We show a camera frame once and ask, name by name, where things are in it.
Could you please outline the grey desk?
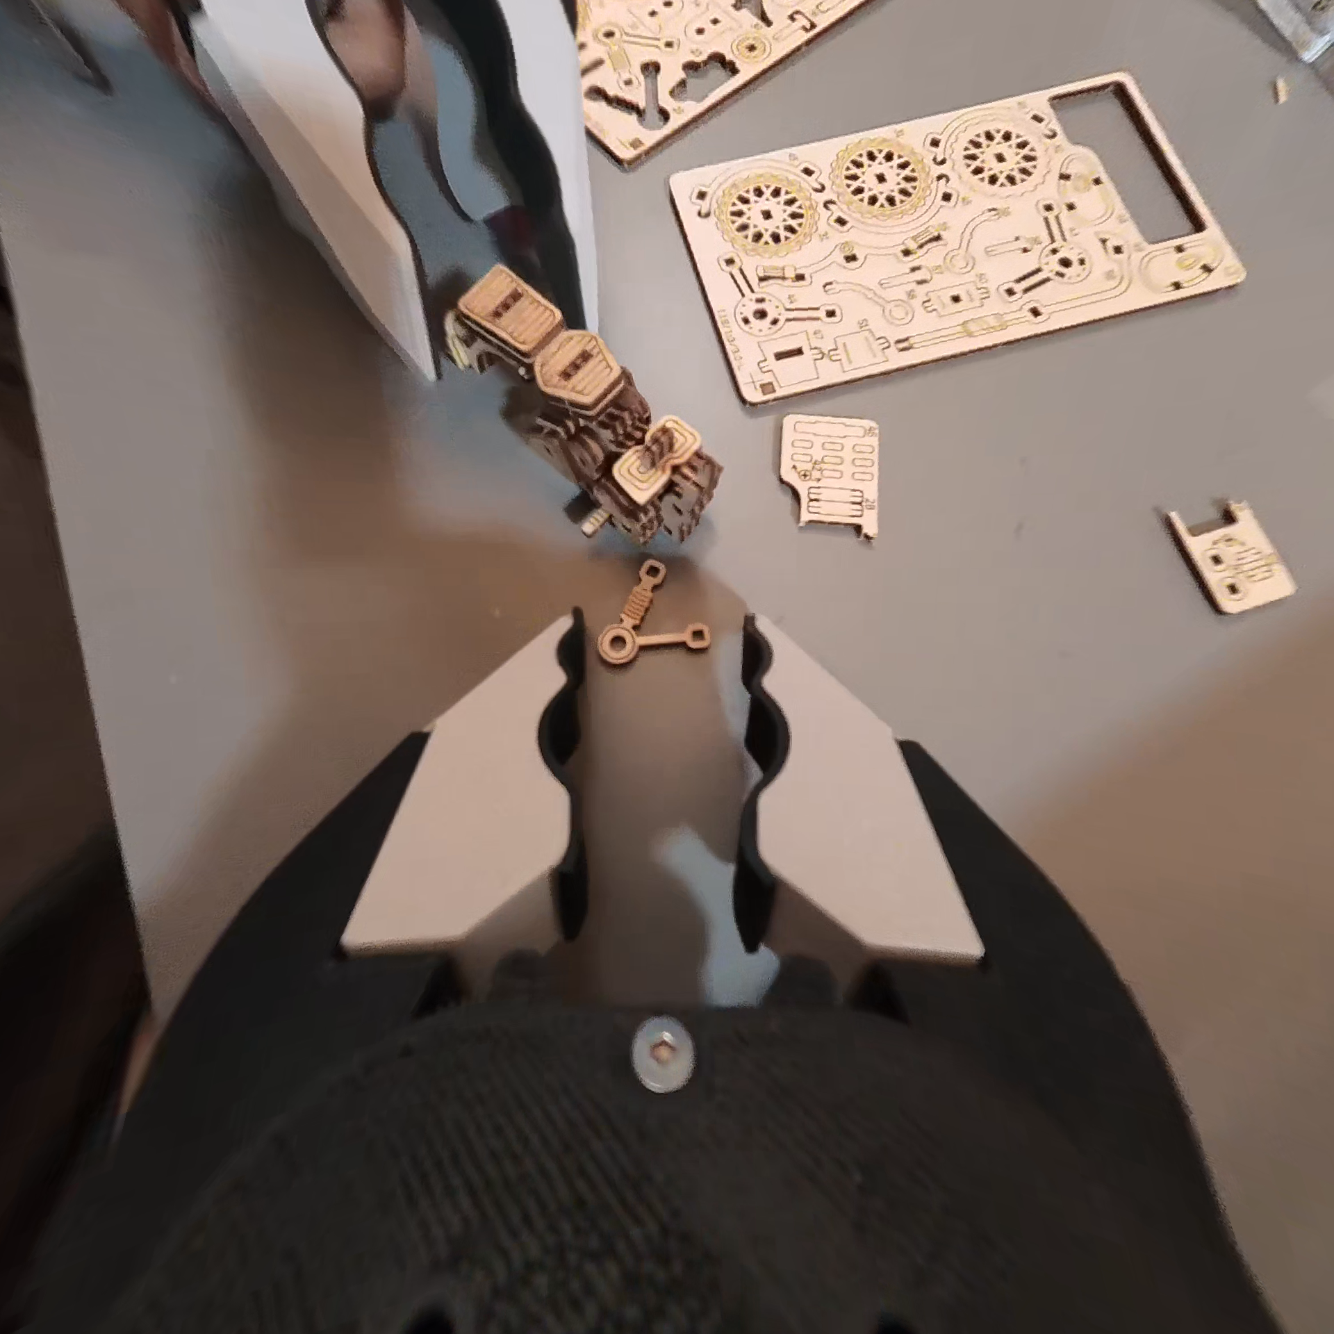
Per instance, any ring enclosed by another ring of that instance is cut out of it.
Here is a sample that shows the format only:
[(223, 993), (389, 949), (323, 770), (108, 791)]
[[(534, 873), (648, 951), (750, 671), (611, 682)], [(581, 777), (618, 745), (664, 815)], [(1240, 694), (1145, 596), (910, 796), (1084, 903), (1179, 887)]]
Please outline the grey desk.
[[(407, 729), (634, 559), (500, 416), (425, 385), (107, 5), (94, 91), (3, 7), (3, 248), (152, 1000)], [(1219, 295), (811, 395), (882, 430), (871, 545), (797, 529), (667, 176), (1124, 70), (1247, 270)], [(1284, 75), (1289, 96), (1272, 100)], [(616, 998), (748, 998), (723, 937), (752, 608), (924, 747), (1082, 914), (1189, 1102), (1286, 1330), (1330, 1330), (1330, 93), (1251, 3), (875, 3), (623, 174), (604, 337), (725, 467), (658, 624), (593, 669), (590, 926)], [(1175, 548), (1244, 501), (1296, 592)]]

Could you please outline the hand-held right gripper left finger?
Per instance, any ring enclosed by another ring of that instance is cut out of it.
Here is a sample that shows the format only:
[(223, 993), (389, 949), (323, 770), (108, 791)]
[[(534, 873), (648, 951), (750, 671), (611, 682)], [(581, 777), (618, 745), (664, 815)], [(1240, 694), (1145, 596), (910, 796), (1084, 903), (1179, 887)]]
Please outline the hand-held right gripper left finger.
[(571, 610), (437, 715), (344, 954), (502, 959), (579, 935), (590, 891), (571, 759), (585, 662), (583, 613)]

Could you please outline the small wooden sheet fragment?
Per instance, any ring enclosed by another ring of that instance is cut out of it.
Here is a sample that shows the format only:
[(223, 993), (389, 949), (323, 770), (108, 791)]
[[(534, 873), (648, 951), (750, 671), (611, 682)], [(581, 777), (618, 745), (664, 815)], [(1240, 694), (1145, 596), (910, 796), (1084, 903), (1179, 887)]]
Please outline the small wooden sheet fragment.
[(869, 418), (783, 415), (776, 474), (795, 499), (795, 524), (850, 527), (875, 541), (878, 444)]

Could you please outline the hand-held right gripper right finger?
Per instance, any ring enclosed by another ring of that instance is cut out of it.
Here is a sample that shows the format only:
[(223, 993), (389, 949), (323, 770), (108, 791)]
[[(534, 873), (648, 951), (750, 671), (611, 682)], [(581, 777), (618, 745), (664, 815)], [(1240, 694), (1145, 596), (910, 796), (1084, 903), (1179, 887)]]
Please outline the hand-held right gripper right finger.
[(755, 611), (739, 675), (753, 770), (732, 863), (741, 945), (818, 961), (980, 961), (890, 726)]

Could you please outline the wooden parts sheet with wheels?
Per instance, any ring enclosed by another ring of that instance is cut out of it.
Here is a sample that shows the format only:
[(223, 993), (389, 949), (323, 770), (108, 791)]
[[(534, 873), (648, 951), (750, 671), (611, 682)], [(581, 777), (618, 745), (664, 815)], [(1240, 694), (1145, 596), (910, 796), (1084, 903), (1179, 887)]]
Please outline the wooden parts sheet with wheels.
[[(1056, 114), (1105, 91), (1187, 216), (1149, 241)], [(1126, 72), (679, 170), (667, 191), (743, 404), (1159, 309), (1242, 260)]]

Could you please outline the clear plastic object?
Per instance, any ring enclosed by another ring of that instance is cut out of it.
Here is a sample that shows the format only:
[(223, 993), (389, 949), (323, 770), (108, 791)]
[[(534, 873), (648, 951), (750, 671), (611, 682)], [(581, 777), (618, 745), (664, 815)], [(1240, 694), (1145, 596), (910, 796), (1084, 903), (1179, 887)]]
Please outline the clear plastic object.
[(1298, 61), (1316, 65), (1332, 52), (1332, 2), (1254, 2)]

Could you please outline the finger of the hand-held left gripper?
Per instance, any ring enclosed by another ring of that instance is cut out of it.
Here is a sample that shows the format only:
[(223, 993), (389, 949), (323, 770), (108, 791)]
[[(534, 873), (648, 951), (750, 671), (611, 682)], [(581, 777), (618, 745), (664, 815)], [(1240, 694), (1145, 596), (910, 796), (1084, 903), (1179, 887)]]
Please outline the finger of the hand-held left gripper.
[(507, 35), (514, 146), (509, 172), (534, 263), (567, 325), (599, 332), (590, 158), (574, 23), (565, 3), (497, 2)]
[(194, 63), (226, 121), (393, 351), (439, 378), (425, 274), (384, 191), (363, 102), (314, 3), (208, 2)]

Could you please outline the small wooden linkage piece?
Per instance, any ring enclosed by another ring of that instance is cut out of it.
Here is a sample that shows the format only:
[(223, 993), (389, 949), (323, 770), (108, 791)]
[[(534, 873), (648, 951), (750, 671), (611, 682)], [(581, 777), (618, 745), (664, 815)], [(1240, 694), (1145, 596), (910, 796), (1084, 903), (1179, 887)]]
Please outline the small wooden linkage piece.
[(595, 640), (595, 650), (607, 666), (627, 666), (641, 650), (648, 648), (683, 647), (690, 652), (709, 648), (709, 627), (706, 624), (688, 624), (683, 629), (657, 634), (641, 632), (643, 620), (664, 578), (665, 566), (658, 559), (650, 557), (641, 562), (637, 580), (629, 590), (618, 618), (606, 625)]

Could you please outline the assembled wooden puzzle model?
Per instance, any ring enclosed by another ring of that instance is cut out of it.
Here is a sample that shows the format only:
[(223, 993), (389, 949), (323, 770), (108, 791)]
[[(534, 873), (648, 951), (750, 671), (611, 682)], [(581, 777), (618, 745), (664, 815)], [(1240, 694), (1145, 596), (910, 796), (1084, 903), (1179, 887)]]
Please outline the assembled wooden puzzle model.
[(504, 367), (534, 392), (523, 436), (609, 524), (637, 545), (685, 541), (709, 506), (723, 467), (699, 432), (653, 416), (634, 376), (586, 328), (509, 267), (495, 263), (442, 320), (458, 369)]

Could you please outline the wooden parts sheet with cutouts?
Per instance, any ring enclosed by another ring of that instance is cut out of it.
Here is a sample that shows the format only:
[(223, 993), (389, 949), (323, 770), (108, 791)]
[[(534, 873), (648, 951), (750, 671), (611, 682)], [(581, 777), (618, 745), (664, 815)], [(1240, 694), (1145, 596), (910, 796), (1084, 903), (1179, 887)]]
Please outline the wooden parts sheet with cutouts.
[(579, 2), (588, 135), (632, 167), (862, 9), (862, 2)]

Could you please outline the notched wooden sheet fragment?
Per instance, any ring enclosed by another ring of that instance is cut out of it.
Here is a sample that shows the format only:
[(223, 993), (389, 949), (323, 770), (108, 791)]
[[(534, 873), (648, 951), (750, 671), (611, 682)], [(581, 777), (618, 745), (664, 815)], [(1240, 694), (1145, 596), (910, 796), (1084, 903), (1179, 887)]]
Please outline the notched wooden sheet fragment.
[(1216, 516), (1187, 524), (1163, 511), (1175, 548), (1198, 589), (1219, 615), (1272, 606), (1296, 592), (1296, 582), (1275, 545), (1244, 501), (1219, 501)]

